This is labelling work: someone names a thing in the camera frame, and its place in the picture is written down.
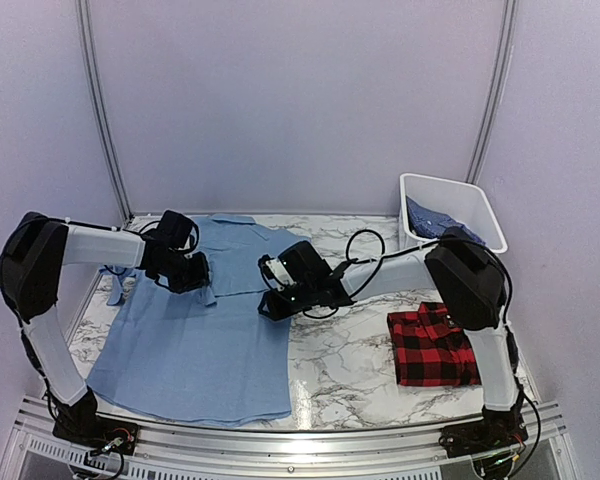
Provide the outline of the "light blue long sleeve shirt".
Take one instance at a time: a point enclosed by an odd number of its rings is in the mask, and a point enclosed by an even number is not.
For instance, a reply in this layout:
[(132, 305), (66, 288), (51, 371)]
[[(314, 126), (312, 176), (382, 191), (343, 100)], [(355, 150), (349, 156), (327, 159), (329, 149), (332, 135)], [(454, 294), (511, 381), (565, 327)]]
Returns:
[(301, 241), (248, 216), (198, 217), (211, 283), (173, 294), (146, 274), (116, 315), (86, 382), (126, 410), (177, 422), (239, 426), (285, 418), (291, 322), (258, 312), (257, 261)]

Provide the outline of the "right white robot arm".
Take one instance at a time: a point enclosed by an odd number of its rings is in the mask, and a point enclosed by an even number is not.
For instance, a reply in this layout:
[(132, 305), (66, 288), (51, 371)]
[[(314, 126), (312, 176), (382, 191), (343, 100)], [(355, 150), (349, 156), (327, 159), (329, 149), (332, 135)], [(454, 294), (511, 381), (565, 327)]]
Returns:
[(445, 428), (442, 445), (495, 448), (527, 440), (519, 351), (506, 321), (511, 278), (496, 254), (460, 228), (376, 259), (347, 257), (335, 268), (310, 242), (300, 241), (276, 257), (262, 256), (258, 269), (267, 288), (258, 311), (272, 321), (315, 307), (337, 310), (376, 296), (435, 288), (453, 324), (468, 337), (483, 389), (481, 420)]

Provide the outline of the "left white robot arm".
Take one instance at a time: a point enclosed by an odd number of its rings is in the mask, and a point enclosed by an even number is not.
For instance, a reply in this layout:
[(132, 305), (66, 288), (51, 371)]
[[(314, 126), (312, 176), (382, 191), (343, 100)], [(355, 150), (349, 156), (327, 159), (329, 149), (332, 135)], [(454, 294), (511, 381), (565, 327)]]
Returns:
[(122, 447), (136, 424), (98, 415), (98, 401), (70, 355), (57, 309), (64, 266), (93, 264), (144, 271), (175, 294), (207, 286), (209, 266), (197, 249), (195, 222), (167, 210), (142, 232), (29, 212), (0, 254), (0, 293), (16, 316), (20, 337), (47, 392), (55, 437), (87, 446)]

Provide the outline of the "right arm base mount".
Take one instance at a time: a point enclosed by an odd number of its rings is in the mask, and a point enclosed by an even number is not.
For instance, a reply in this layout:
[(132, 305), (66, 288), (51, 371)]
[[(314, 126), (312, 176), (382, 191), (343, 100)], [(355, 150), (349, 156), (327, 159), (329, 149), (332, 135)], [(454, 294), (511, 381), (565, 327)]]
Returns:
[(481, 419), (445, 426), (438, 443), (449, 458), (456, 458), (521, 446), (528, 438), (523, 421)]

